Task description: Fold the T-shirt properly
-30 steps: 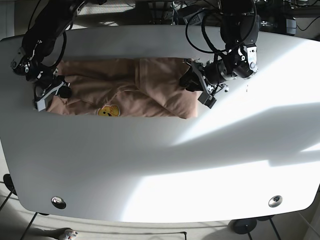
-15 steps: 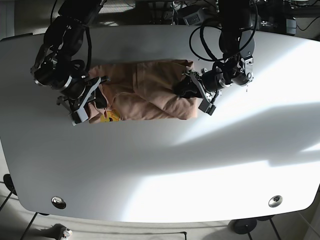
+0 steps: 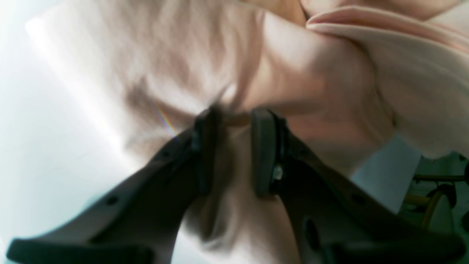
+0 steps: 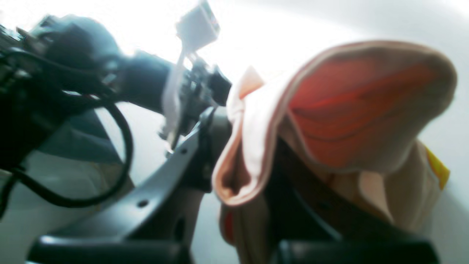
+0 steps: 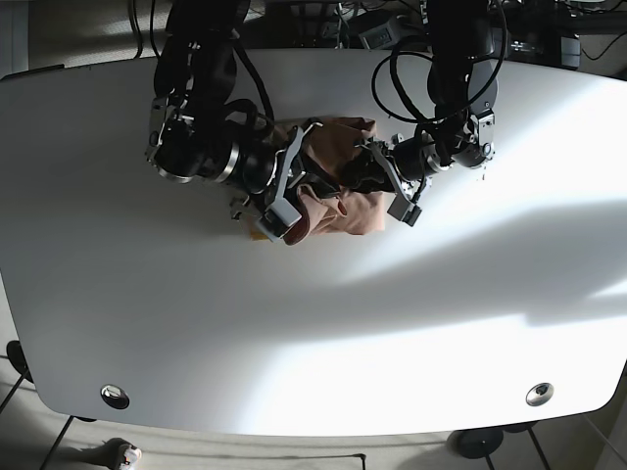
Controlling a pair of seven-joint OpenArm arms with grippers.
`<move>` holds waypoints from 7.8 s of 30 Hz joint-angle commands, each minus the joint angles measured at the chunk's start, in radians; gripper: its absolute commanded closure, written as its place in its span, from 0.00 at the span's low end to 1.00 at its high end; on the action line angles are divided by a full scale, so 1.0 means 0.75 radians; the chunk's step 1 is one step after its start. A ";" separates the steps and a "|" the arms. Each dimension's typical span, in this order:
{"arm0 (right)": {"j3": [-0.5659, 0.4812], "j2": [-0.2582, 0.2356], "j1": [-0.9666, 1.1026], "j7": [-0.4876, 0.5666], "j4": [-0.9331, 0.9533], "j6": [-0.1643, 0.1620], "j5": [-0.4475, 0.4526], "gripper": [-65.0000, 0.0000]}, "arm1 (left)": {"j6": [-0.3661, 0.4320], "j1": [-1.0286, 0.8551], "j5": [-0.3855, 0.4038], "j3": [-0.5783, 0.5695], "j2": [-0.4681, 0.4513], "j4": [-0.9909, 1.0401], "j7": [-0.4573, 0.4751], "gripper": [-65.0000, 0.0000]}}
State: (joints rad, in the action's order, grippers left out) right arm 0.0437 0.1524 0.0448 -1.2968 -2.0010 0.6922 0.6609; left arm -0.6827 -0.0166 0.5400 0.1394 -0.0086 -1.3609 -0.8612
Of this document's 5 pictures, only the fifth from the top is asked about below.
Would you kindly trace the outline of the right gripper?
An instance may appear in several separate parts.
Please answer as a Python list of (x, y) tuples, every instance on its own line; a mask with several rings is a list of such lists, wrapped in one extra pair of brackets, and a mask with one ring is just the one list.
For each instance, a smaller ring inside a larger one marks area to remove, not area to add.
[(278, 242), (303, 218), (297, 208), (296, 186), (307, 174), (303, 144), (321, 128), (320, 121), (292, 127), (287, 142), (278, 149), (257, 142), (248, 148), (243, 162), (227, 183), (240, 194), (231, 199), (230, 217), (246, 222), (268, 240)]

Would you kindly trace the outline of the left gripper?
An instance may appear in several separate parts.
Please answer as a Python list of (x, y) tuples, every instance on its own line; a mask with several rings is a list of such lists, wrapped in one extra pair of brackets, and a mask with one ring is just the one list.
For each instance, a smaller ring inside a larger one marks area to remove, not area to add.
[(360, 153), (354, 159), (354, 190), (393, 194), (387, 213), (414, 227), (422, 214), (419, 200), (430, 176), (424, 154), (428, 144), (419, 137), (404, 139), (401, 134), (394, 135), (391, 142), (368, 138), (356, 143)]

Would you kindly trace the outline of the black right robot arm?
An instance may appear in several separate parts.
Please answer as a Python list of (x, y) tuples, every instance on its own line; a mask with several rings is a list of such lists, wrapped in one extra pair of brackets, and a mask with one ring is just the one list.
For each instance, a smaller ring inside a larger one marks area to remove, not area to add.
[(297, 187), (311, 175), (303, 144), (322, 125), (310, 119), (274, 145), (274, 112), (237, 31), (247, 1), (175, 1), (154, 75), (148, 163), (167, 180), (202, 178), (241, 192), (234, 219), (250, 216), (269, 240), (285, 237), (305, 212)]

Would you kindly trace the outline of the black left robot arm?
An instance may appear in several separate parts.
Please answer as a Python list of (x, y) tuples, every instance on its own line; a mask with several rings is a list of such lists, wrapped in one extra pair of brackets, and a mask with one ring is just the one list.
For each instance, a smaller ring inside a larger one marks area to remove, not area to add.
[[(342, 173), (345, 186), (360, 193), (388, 192), (388, 213), (412, 226), (422, 213), (419, 200), (428, 180), (453, 166), (475, 169), (495, 153), (493, 111), (497, 77), (506, 58), (507, 25), (500, 1), (429, 1), (424, 35), (397, 42), (379, 67), (409, 112), (412, 137), (385, 142), (368, 138)], [(427, 61), (427, 93), (434, 105), (427, 117), (412, 101), (399, 74), (399, 60)]]

